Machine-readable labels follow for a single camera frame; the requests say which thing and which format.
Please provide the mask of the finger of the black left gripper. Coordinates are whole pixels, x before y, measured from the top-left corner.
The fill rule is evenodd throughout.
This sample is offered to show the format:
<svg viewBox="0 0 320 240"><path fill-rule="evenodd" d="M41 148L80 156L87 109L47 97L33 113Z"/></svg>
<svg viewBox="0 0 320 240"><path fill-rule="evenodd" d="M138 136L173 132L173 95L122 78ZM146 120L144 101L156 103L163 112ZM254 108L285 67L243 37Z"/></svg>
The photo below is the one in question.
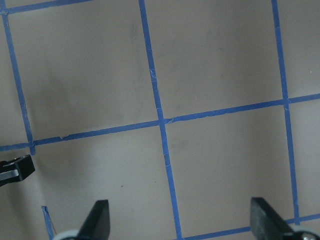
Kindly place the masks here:
<svg viewBox="0 0 320 240"><path fill-rule="evenodd" d="M31 155L24 155L10 161L0 162L0 186L25 180L35 172Z"/></svg>

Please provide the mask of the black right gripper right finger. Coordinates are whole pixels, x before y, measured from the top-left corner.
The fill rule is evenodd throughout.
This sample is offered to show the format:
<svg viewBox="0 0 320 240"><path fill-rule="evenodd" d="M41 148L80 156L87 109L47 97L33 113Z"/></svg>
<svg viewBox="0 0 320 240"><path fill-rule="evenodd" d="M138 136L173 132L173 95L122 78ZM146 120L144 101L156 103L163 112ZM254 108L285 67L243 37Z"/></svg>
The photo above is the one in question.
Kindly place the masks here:
<svg viewBox="0 0 320 240"><path fill-rule="evenodd" d="M256 240L294 240L295 232L262 197L250 200L250 230Z"/></svg>

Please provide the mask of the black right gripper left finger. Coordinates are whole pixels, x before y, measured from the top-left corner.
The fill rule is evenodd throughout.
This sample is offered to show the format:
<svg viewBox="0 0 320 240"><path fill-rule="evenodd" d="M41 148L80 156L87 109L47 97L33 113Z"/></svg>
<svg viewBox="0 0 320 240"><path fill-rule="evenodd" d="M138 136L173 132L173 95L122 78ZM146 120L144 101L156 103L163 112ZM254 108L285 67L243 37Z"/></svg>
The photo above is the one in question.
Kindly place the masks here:
<svg viewBox="0 0 320 240"><path fill-rule="evenodd" d="M109 201L97 200L80 228L78 240L107 240L111 232Z"/></svg>

